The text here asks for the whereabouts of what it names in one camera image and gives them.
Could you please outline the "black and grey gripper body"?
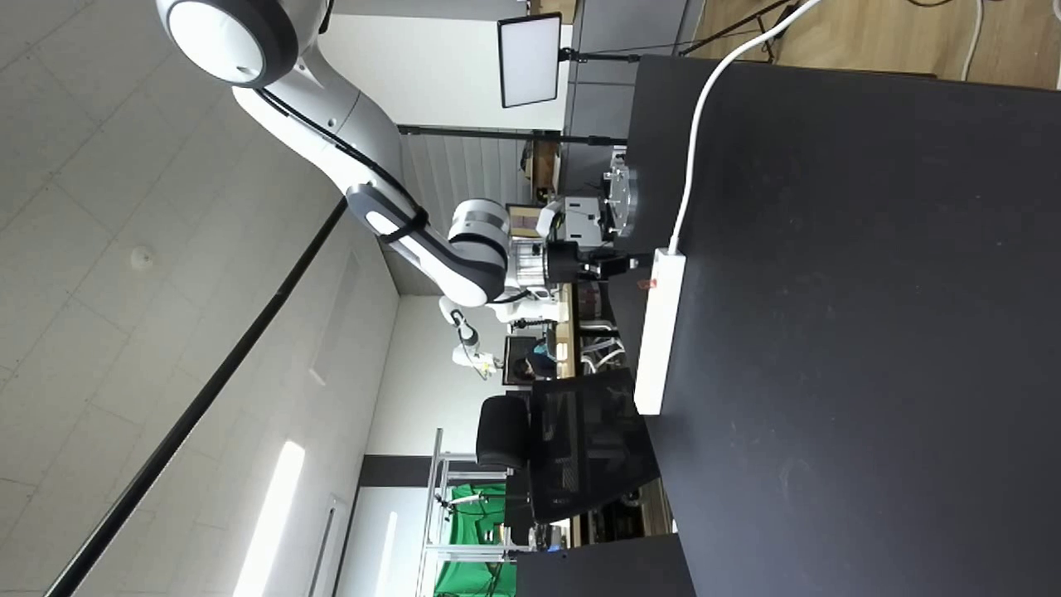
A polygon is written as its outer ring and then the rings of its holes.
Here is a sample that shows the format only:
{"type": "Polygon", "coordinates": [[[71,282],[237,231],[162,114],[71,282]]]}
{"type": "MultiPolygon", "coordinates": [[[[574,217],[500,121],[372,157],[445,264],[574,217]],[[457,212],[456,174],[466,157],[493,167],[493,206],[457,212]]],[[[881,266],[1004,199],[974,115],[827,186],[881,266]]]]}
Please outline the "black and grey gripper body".
{"type": "Polygon", "coordinates": [[[509,287],[543,291],[563,282],[602,282],[639,266],[621,240],[635,231],[623,206],[602,196],[553,196],[509,209],[509,287]]]}

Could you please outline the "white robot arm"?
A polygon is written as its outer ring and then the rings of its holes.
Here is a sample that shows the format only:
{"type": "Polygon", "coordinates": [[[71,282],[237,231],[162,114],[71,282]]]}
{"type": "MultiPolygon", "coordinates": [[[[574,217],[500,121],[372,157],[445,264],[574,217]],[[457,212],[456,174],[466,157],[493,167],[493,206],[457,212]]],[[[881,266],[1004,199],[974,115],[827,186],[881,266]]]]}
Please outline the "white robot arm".
{"type": "Polygon", "coordinates": [[[449,236],[405,186],[396,121],[322,52],[335,0],[156,0],[172,48],[283,147],[312,162],[345,206],[466,309],[509,288],[509,212],[466,199],[449,236]]]}

